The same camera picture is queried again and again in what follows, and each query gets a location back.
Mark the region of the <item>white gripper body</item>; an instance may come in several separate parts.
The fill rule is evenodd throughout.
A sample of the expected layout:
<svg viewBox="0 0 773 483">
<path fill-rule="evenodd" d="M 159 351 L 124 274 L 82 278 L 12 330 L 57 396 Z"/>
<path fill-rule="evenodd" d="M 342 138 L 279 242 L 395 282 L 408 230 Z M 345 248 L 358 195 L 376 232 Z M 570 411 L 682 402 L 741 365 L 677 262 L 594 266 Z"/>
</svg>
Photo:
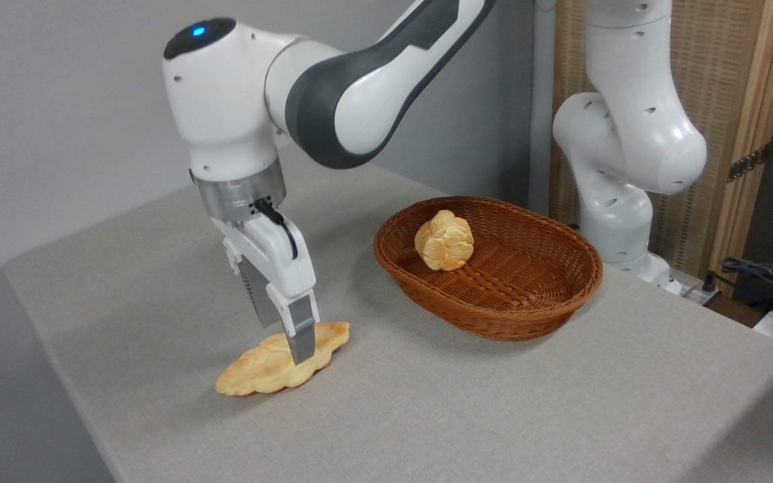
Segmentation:
<svg viewBox="0 0 773 483">
<path fill-rule="evenodd" d="M 275 223 L 265 214 L 233 225 L 212 218 L 237 250 L 286 297 L 303 294 L 316 283 L 313 264 L 300 229 L 291 220 Z"/>
</svg>

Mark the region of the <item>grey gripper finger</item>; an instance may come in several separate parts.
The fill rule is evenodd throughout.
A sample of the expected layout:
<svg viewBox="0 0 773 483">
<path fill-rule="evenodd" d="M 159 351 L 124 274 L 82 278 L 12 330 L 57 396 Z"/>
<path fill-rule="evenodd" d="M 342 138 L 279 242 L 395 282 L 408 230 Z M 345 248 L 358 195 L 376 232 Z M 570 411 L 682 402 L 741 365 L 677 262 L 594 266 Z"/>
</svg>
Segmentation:
<svg viewBox="0 0 773 483">
<path fill-rule="evenodd" d="M 313 357 L 315 351 L 315 325 L 320 315 L 314 290 L 286 297 L 276 288 L 267 288 L 269 300 L 266 327 L 281 322 L 295 365 L 301 365 Z"/>
<path fill-rule="evenodd" d="M 267 286 L 269 281 L 249 259 L 246 259 L 232 241 L 223 239 L 224 250 L 227 254 L 232 270 L 239 275 L 244 282 L 246 293 L 254 306 L 258 320 L 262 327 L 270 327 L 281 321 L 281 315 L 273 300 L 270 299 Z"/>
</svg>

